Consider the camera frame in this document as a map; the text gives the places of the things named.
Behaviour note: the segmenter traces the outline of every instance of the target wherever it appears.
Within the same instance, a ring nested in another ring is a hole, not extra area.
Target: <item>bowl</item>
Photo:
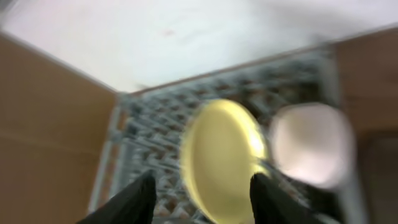
[[[353,171],[354,140],[344,114],[308,103],[283,108],[271,123],[276,167],[292,179],[333,190]]]
[[[204,103],[188,122],[180,146],[181,175],[190,198],[211,221],[249,223],[250,179],[267,159],[261,129],[250,112],[231,100]]]

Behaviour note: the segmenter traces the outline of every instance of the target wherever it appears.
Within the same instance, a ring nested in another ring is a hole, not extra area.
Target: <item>brown cardboard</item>
[[[343,108],[360,142],[398,130],[398,28],[336,44]]]
[[[397,133],[379,133],[369,140],[358,159],[371,223],[398,222],[397,136]]]
[[[86,215],[114,99],[0,35],[0,223]]]

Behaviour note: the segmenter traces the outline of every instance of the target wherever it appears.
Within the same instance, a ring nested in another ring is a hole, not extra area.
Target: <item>white surface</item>
[[[6,32],[121,91],[398,21],[396,0],[16,1]]]

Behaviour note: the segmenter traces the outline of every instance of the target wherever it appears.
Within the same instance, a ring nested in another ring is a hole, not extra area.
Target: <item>yellow plate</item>
[[[202,106],[186,127],[180,148],[182,178],[198,208],[215,223],[252,220],[250,178],[266,170],[254,162],[267,148],[250,112],[230,100]]]

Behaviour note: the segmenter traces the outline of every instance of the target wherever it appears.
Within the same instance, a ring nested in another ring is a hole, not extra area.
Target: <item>cardboard wall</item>
[[[86,215],[114,99],[0,35],[0,223]]]
[[[336,44],[343,108],[359,143],[398,131],[398,28]]]

